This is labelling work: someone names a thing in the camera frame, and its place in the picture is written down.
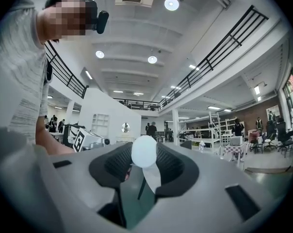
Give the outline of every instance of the white ball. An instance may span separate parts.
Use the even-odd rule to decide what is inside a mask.
[[[156,162],[156,141],[148,135],[137,138],[131,148],[131,159],[141,168],[153,165]]]

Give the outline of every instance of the black slot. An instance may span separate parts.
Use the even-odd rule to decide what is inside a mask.
[[[68,160],[58,161],[58,162],[53,163],[53,165],[54,165],[55,168],[67,166],[67,165],[70,165],[70,164],[72,164],[72,163],[70,161],[68,161]]]
[[[260,211],[258,205],[239,185],[227,187],[225,190],[244,221],[248,220]]]

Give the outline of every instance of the white wall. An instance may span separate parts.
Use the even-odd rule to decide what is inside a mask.
[[[140,136],[141,116],[100,90],[88,88],[81,105],[79,124],[84,125],[88,130],[92,128],[94,114],[110,116],[108,138],[111,144],[117,141],[117,137],[133,137],[136,139]],[[128,133],[123,133],[121,130],[125,122],[130,126]]]

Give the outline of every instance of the ladder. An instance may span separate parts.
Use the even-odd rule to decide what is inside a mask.
[[[214,134],[216,139],[220,140],[220,148],[216,154],[221,156],[222,137],[221,137],[221,124],[220,124],[219,113],[211,114],[211,112],[209,112],[209,119],[210,119],[210,123],[208,123],[208,127],[211,131],[212,148],[214,149],[214,146],[213,146],[213,140],[214,140],[213,134]]]

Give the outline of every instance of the wooden wall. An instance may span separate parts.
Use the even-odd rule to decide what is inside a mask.
[[[276,96],[262,103],[258,103],[257,105],[254,105],[250,108],[237,111],[237,112],[233,111],[231,113],[221,115],[220,120],[224,121],[225,119],[232,119],[232,118],[238,117],[240,121],[244,122],[245,129],[248,131],[248,130],[252,130],[256,128],[255,121],[257,120],[258,117],[260,117],[260,119],[263,122],[264,129],[266,129],[266,123],[268,120],[266,109],[273,107],[275,105],[278,105],[280,110],[280,116],[282,117],[282,110],[280,107],[279,98],[278,96]],[[187,127],[190,129],[194,127],[194,129],[196,129],[196,127],[207,126],[208,122],[209,120],[187,123]]]

